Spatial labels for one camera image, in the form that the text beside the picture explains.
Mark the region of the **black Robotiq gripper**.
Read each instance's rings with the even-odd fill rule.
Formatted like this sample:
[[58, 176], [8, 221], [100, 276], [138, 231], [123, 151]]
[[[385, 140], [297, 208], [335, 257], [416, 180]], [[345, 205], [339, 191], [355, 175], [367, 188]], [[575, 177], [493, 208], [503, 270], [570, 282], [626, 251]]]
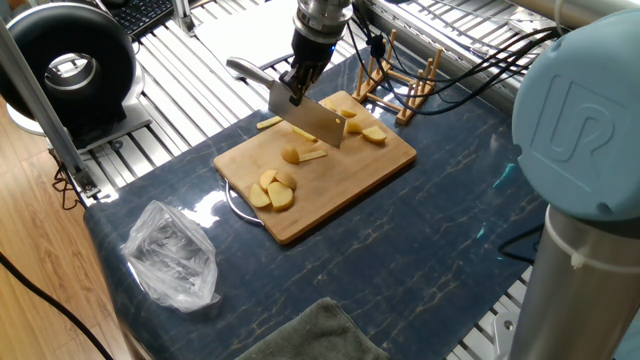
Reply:
[[[294, 52], [292, 68], [283, 72], [279, 80], [290, 93], [289, 102], [294, 106], [299, 106], [305, 93], [318, 81], [330, 63], [335, 44], [317, 42], [306, 37], [299, 30], [295, 30], [291, 45]], [[300, 81], [297, 73], [297, 69], [301, 70], [303, 67], [304, 84]]]

